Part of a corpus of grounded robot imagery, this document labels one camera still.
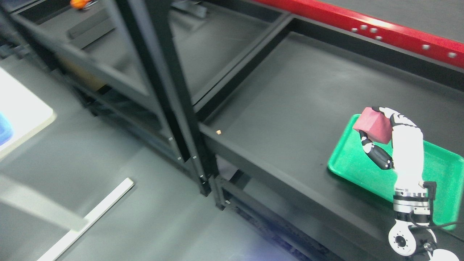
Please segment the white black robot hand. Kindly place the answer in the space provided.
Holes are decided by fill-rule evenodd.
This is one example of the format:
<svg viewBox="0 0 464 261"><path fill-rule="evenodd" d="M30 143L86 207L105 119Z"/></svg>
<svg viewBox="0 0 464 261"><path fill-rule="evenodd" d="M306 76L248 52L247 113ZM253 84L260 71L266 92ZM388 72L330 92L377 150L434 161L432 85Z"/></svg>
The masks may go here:
<svg viewBox="0 0 464 261"><path fill-rule="evenodd" d="M388 144L374 142L363 131L358 132L364 153L382 170L394 170L394 188L413 188L424 182L424 136L411 119L383 106L372 106L374 111L390 119L392 139Z"/></svg>

